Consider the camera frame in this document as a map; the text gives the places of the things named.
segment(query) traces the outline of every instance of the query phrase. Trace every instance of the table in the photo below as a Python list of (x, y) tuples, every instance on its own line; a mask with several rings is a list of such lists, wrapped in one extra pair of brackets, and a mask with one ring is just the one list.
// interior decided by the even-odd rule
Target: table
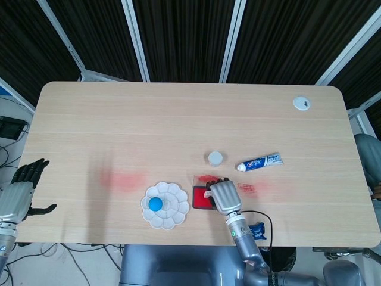
[[(310, 99), (308, 111), (293, 106), (296, 96)], [(212, 150), (224, 154), (219, 167), (205, 161)], [(235, 170), (276, 151), (282, 166)], [(343, 98), (330, 86), (52, 82), (21, 163), (40, 158), (51, 163), (33, 205), (58, 207), (23, 222), (19, 241), (233, 245), (213, 210), (191, 208), (170, 231), (143, 220), (148, 187), (175, 182), (191, 204), (196, 175), (239, 184), (243, 209), (271, 216), (275, 246), (380, 241)], [(270, 237), (264, 217), (247, 218), (265, 222)]]

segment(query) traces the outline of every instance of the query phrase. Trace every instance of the blue ball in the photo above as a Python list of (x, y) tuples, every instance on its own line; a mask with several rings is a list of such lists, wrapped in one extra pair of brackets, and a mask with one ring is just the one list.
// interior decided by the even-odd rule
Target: blue ball
[(163, 201), (158, 197), (152, 198), (148, 202), (148, 207), (150, 210), (157, 212), (158, 210), (161, 210), (161, 208), (163, 207)]

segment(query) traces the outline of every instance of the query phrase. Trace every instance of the toothpaste tube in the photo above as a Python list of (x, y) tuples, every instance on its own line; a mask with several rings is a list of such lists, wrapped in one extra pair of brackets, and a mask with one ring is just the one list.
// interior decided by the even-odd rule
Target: toothpaste tube
[(273, 153), (262, 158), (246, 161), (237, 166), (237, 170), (247, 172), (271, 165), (282, 165), (283, 161), (279, 153)]

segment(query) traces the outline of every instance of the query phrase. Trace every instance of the white bottle cap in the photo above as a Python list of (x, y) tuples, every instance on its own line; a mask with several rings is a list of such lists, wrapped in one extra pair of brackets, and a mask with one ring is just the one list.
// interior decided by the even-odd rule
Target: white bottle cap
[(222, 154), (218, 151), (213, 151), (210, 152), (209, 156), (209, 164), (212, 165), (213, 167), (217, 167), (222, 163)]

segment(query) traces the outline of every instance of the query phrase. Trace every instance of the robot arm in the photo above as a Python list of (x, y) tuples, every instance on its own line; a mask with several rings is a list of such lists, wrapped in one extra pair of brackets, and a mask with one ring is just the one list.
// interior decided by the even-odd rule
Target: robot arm
[(241, 199), (238, 196), (234, 183), (228, 178), (217, 182), (207, 183), (207, 189), (212, 192), (217, 210), (227, 216), (227, 226), (238, 248), (238, 252), (245, 263), (253, 265), (253, 271), (246, 272), (245, 285), (247, 286), (323, 286), (317, 278), (293, 272), (271, 273), (255, 243), (249, 226), (241, 212)]
[(24, 165), (15, 172), (11, 183), (0, 195), (0, 276), (16, 241), (16, 226), (28, 216), (44, 215), (56, 208), (32, 208), (32, 198), (43, 169), (49, 161), (40, 159)]

